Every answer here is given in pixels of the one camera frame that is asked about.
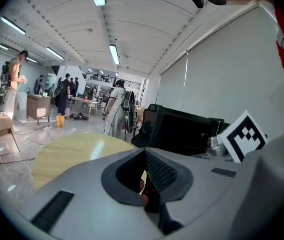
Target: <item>bucket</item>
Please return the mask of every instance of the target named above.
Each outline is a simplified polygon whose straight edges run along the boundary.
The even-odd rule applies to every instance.
[[[58,115],[56,117],[56,120],[57,120],[57,127],[59,128],[62,128],[64,127],[64,120],[65,120],[65,117],[63,115]]]

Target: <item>chair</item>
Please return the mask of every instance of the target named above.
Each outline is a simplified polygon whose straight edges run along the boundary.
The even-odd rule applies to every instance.
[[[159,104],[150,104],[150,106],[148,106],[148,109],[154,112],[157,112],[159,108],[162,108],[162,105]]]
[[[133,131],[133,138],[131,143],[138,148],[144,148],[149,146],[149,142],[152,136],[153,127],[155,125],[157,112],[149,109],[145,109],[143,112],[143,123],[139,130],[139,133],[135,135]]]

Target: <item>yellow round tabletop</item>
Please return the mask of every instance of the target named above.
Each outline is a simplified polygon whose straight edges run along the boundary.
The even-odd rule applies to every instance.
[[[102,134],[80,133],[58,138],[44,146],[35,159],[35,189],[38,190],[70,167],[132,149],[123,140]]]

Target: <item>white paper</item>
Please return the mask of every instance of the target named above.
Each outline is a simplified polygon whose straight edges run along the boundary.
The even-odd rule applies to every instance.
[[[247,153],[261,149],[267,143],[262,129],[248,111],[221,133],[219,138],[236,163],[241,163]]]

